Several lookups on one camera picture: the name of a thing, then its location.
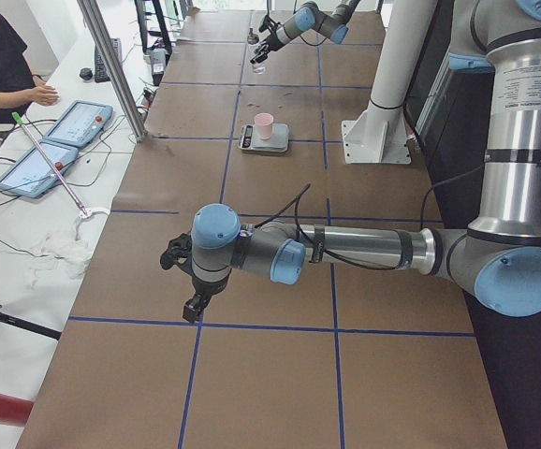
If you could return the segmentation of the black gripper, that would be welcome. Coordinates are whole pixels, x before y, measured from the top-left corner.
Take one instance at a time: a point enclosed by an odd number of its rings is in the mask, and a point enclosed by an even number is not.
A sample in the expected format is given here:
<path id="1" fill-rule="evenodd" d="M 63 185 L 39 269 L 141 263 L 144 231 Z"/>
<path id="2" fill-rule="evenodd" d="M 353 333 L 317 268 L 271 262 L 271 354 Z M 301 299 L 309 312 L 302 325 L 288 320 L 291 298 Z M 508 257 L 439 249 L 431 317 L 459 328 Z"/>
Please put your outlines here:
<path id="1" fill-rule="evenodd" d="M 257 49 L 251 54 L 250 63 L 252 65 L 262 65 L 266 61 L 266 54 L 271 51 L 278 51 L 285 45 L 285 30 L 277 28 L 260 43 Z"/>
<path id="2" fill-rule="evenodd" d="M 199 323 L 210 303 L 210 297 L 220 294 L 227 287 L 227 276 L 216 281 L 204 281 L 192 278 L 195 294 L 183 305 L 183 319 L 190 323 Z"/>

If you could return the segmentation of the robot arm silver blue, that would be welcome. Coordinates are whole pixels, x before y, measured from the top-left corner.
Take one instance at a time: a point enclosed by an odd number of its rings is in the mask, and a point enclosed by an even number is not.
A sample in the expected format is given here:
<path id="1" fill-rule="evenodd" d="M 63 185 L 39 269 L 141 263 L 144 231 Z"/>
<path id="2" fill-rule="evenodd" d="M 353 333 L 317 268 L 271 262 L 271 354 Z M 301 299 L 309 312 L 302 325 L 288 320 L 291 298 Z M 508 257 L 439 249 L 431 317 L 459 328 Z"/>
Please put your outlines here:
<path id="1" fill-rule="evenodd" d="M 260 33 L 269 34 L 254 48 L 250 63 L 262 65 L 272 51 L 278 51 L 304 33 L 314 30 L 335 44 L 341 44 L 347 33 L 349 23 L 359 0 L 344 1 L 331 13 L 325 13 L 314 1 L 303 3 L 284 23 L 275 21 L 267 12 L 258 27 Z"/>
<path id="2" fill-rule="evenodd" d="M 480 211 L 463 229 L 361 229 L 245 224 L 225 204 L 195 215 L 161 256 L 195 289 L 183 318 L 200 320 L 241 269 L 292 284 L 305 263 L 342 262 L 374 271 L 414 269 L 455 283 L 512 317 L 541 312 L 541 1 L 458 1 L 449 65 L 494 75 Z"/>

